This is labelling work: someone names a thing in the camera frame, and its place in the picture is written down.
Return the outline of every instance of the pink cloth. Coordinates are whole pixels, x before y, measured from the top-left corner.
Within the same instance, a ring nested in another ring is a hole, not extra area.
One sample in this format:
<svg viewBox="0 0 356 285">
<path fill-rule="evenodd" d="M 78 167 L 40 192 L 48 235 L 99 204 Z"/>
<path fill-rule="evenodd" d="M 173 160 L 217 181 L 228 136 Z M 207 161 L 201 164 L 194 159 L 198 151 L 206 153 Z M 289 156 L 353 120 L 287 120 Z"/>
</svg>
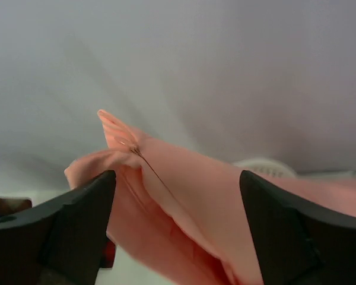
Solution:
<svg viewBox="0 0 356 285">
<path fill-rule="evenodd" d="M 72 189 L 104 170 L 116 171 L 111 240 L 177 284 L 263 284 L 241 200 L 242 169 L 152 138 L 105 111 L 98 115 L 109 149 L 74 161 L 65 174 Z M 139 146 L 165 185 L 130 145 Z M 265 178 L 356 216 L 356 180 Z"/>
</svg>

